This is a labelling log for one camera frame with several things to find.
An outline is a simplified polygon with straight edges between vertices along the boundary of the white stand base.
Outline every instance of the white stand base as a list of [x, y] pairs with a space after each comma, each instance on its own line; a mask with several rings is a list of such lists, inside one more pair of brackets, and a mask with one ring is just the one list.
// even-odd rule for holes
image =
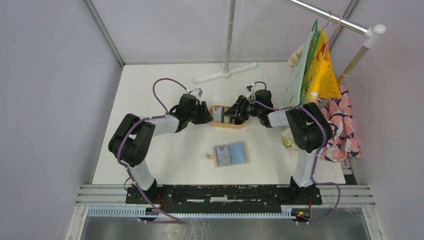
[[215, 72], [206, 76], [196, 77], [193, 79], [193, 82], [195, 84], [202, 84], [202, 83], [210, 82], [216, 79], [228, 79], [233, 74], [243, 73], [243, 72], [255, 69], [257, 67], [258, 67], [258, 64], [256, 62], [252, 62], [243, 66], [232, 68], [229, 70], [228, 73], [224, 73], [224, 70], [221, 70], [220, 72]]

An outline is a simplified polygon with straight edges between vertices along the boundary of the folded cloth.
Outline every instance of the folded cloth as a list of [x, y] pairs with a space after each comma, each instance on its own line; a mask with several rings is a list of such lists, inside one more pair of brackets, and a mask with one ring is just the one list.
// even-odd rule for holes
[[321, 109], [321, 113], [327, 119], [333, 132], [327, 146], [321, 154], [322, 159], [332, 162], [341, 162], [347, 157], [360, 157], [358, 141], [352, 125], [351, 101], [348, 90], [344, 85], [339, 87], [341, 96], [331, 98]]

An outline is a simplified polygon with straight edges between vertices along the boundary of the white table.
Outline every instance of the white table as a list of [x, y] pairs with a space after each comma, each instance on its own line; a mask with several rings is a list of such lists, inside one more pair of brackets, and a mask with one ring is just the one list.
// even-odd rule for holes
[[[125, 169], [108, 151], [108, 143], [127, 113], [140, 117], [164, 114], [152, 93], [152, 85], [159, 78], [172, 78], [189, 89], [202, 88], [202, 101], [212, 105], [231, 106], [245, 87], [255, 81], [264, 81], [272, 93], [275, 108], [283, 107], [283, 95], [290, 78], [291, 68], [285, 62], [259, 63], [259, 67], [200, 85], [192, 82], [198, 76], [218, 72], [222, 64], [162, 64], [126, 65], [123, 68], [116, 98], [110, 114], [101, 147], [93, 184], [123, 184], [128, 178]], [[178, 104], [184, 90], [171, 81], [156, 85], [156, 93], [170, 109]], [[146, 161], [158, 184], [169, 185], [262, 185], [289, 184], [293, 175], [296, 151], [283, 146], [280, 128], [265, 128], [251, 117], [244, 128], [228, 129], [209, 124], [193, 125], [179, 133], [167, 133], [152, 139]], [[206, 153], [212, 146], [246, 141], [251, 163], [215, 168]], [[318, 182], [345, 184], [339, 163], [320, 160], [315, 179]]]

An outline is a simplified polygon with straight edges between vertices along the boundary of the clothing rack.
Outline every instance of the clothing rack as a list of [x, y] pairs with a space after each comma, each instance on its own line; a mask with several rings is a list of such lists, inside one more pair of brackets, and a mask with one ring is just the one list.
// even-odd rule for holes
[[[322, 18], [330, 20], [333, 23], [339, 23], [340, 17], [337, 14], [331, 14], [329, 11], [325, 11], [321, 8], [313, 6], [303, 1], [299, 0], [284, 0], [285, 2], [291, 3], [301, 9], [307, 10], [311, 13], [314, 13]], [[228, 18], [228, 31], [227, 31], [227, 40], [225, 46], [225, 62], [224, 68], [221, 72], [213, 73], [210, 75], [197, 77], [193, 80], [195, 84], [201, 84], [205, 82], [209, 82], [216, 79], [228, 79], [232, 74], [238, 74], [245, 71], [249, 71], [251, 69], [255, 69], [258, 64], [256, 62], [243, 65], [240, 67], [236, 67], [233, 69], [229, 69], [230, 66], [230, 53], [231, 53], [231, 43], [233, 41], [233, 23], [234, 23], [234, 13], [236, 10], [236, 0], [231, 0], [230, 2], [230, 10], [229, 10], [229, 18]], [[356, 33], [363, 35], [366, 40], [364, 41], [362, 47], [344, 69], [343, 73], [337, 78], [337, 84], [341, 84], [342, 81], [350, 74], [350, 72], [355, 68], [356, 64], [362, 59], [362, 57], [367, 53], [367, 51], [376, 43], [376, 41], [383, 35], [387, 28], [383, 24], [378, 24], [373, 28], [365, 27], [360, 24], [357, 24], [348, 19], [341, 19], [340, 25], [349, 30], [352, 30]], [[329, 99], [323, 99], [321, 103], [318, 105], [320, 109], [322, 109], [327, 103]]]

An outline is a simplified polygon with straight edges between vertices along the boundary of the gray wall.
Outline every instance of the gray wall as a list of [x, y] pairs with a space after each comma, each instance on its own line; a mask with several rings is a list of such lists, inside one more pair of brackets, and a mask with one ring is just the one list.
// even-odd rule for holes
[[82, 0], [2, 0], [0, 30], [0, 239], [63, 239], [120, 68]]
[[[363, 0], [353, 20], [387, 33], [346, 80], [362, 158], [389, 240], [423, 239], [424, 1]], [[340, 73], [363, 37], [344, 31], [331, 53]]]
[[[93, 2], [127, 63], [224, 61], [229, 0]], [[349, 0], [307, 2], [342, 14]], [[238, 0], [231, 59], [287, 60], [316, 18], [283, 0]]]

